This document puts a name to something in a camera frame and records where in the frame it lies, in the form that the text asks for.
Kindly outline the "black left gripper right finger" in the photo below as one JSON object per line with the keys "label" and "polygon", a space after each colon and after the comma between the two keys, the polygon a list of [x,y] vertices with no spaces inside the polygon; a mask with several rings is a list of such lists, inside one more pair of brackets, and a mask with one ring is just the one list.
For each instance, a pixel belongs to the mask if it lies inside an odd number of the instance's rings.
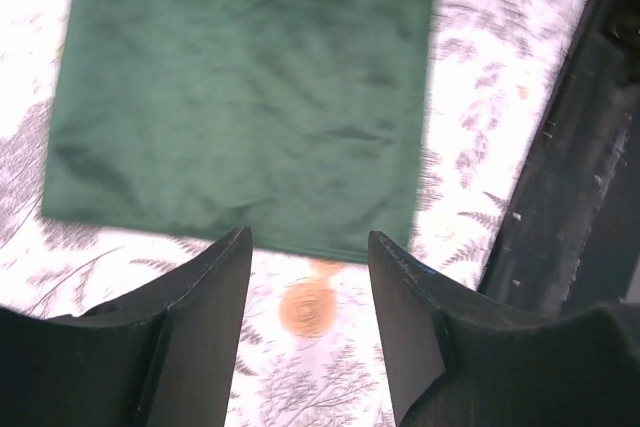
{"label": "black left gripper right finger", "polygon": [[639,308],[545,318],[490,299],[373,231],[368,267],[399,426],[635,426]]}

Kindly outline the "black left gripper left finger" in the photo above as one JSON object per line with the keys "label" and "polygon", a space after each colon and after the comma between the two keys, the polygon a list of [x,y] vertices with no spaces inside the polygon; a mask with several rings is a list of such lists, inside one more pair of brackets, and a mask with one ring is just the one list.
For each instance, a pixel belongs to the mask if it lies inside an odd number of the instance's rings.
{"label": "black left gripper left finger", "polygon": [[221,426],[251,272],[252,234],[80,316],[1,312],[5,426]]}

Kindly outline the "dark green cloth napkin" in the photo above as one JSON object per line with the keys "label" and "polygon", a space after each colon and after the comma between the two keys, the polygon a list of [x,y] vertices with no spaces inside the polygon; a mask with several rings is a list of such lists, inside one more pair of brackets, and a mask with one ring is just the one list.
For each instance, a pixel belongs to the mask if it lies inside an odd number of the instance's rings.
{"label": "dark green cloth napkin", "polygon": [[349,262],[410,237],[434,0],[72,0],[44,216]]}

